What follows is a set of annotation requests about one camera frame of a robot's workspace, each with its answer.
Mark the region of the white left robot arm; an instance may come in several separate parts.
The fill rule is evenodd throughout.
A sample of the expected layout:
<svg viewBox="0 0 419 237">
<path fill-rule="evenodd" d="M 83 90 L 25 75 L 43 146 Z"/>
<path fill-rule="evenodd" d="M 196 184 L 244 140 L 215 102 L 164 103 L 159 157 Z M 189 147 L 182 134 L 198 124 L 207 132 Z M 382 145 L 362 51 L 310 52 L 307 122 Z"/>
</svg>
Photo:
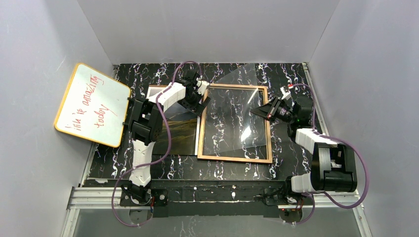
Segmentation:
<svg viewBox="0 0 419 237">
<path fill-rule="evenodd" d="M 136 188 L 145 188 L 151 181 L 152 150 L 163 126 L 168 127 L 164 112 L 179 104 L 200 117 L 210 101 L 203 100 L 209 84 L 199 72 L 189 71 L 153 96 L 132 100 L 133 110 L 126 124 L 134 148 L 129 181 Z"/>
</svg>

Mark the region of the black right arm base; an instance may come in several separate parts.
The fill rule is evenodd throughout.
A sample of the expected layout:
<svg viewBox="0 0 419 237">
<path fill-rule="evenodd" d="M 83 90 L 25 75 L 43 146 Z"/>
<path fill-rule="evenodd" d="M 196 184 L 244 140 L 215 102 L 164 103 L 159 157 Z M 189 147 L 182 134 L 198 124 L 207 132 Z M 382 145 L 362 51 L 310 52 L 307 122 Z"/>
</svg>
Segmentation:
<svg viewBox="0 0 419 237">
<path fill-rule="evenodd" d="M 296 213 L 302 217 L 304 197 L 301 194 L 289 193 L 284 188 L 265 188 L 262 194 L 262 201 L 267 206 L 288 205 L 289 207 L 287 208 L 281 208 L 285 216 Z"/>
</svg>

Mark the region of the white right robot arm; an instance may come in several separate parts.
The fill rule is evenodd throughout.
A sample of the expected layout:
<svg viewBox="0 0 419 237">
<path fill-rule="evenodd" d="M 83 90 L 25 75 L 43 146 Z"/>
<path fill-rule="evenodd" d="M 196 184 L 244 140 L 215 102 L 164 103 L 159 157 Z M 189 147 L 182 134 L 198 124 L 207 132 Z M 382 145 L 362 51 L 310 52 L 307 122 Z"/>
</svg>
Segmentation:
<svg viewBox="0 0 419 237">
<path fill-rule="evenodd" d="M 280 120 L 287 123 L 289 138 L 312 155 L 309 173 L 286 179 L 287 194 L 353 192 L 357 188 L 354 151 L 344 143 L 326 138 L 312 127 L 310 118 L 314 110 L 309 98 L 296 99 L 290 107 L 284 99 L 275 97 L 251 109 L 251 113 L 269 122 Z"/>
</svg>

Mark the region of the mountain landscape photo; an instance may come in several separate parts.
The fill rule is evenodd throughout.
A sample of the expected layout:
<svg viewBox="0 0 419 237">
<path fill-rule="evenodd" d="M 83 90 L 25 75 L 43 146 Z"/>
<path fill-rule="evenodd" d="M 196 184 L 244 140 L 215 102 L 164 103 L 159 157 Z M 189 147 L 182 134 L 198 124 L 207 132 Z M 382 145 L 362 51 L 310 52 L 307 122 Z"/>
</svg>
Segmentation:
<svg viewBox="0 0 419 237">
<path fill-rule="evenodd" d="M 158 94 L 164 86 L 151 85 L 148 88 L 147 97 Z M 165 117 L 171 134 L 171 149 L 169 155 L 192 156 L 196 151 L 196 133 L 198 127 L 198 117 L 192 112 L 188 112 L 177 102 L 165 110 Z M 164 155 L 168 148 L 168 135 L 166 126 L 163 122 L 162 132 L 160 133 L 153 147 L 154 155 Z"/>
</svg>

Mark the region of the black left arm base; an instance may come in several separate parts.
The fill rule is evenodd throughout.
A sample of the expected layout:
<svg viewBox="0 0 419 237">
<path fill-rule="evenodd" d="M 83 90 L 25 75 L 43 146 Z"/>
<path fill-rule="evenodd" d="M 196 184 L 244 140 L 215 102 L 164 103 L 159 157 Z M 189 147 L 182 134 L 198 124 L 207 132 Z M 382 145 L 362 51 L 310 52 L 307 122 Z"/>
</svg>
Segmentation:
<svg viewBox="0 0 419 237">
<path fill-rule="evenodd" d="M 168 191 L 145 187 L 122 187 L 120 206 L 166 206 Z"/>
</svg>

